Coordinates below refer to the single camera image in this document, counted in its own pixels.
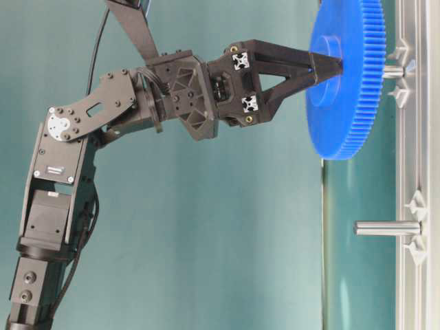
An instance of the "metal rod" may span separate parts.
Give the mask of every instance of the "metal rod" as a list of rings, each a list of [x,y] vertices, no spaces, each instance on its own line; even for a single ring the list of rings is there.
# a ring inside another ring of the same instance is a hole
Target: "metal rod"
[[[396,65],[385,65],[384,78],[385,79],[400,79],[405,76],[405,69]]]
[[[358,221],[354,232],[360,236],[414,236],[421,234],[420,223],[416,221],[385,221],[365,222]]]

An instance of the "robotic arm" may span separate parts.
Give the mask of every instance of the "robotic arm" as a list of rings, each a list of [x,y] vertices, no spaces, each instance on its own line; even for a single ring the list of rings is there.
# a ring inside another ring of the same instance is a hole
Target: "robotic arm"
[[[269,122],[285,98],[342,73],[339,58],[255,40],[233,43],[209,63],[191,51],[159,56],[146,3],[106,3],[146,66],[109,72],[83,100],[48,110],[27,177],[6,329],[52,328],[96,224],[98,149],[134,131],[161,132],[165,120],[180,120],[197,141],[215,138],[219,121]],[[285,81],[263,90],[260,75]]]

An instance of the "screw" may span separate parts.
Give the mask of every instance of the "screw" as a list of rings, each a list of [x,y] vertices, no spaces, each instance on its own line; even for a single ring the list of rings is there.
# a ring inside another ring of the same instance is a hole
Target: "screw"
[[[36,281],[36,274],[34,272],[28,272],[25,274],[25,283],[32,284]]]
[[[32,300],[32,292],[29,290],[25,290],[20,293],[20,299],[23,304],[27,304]]]

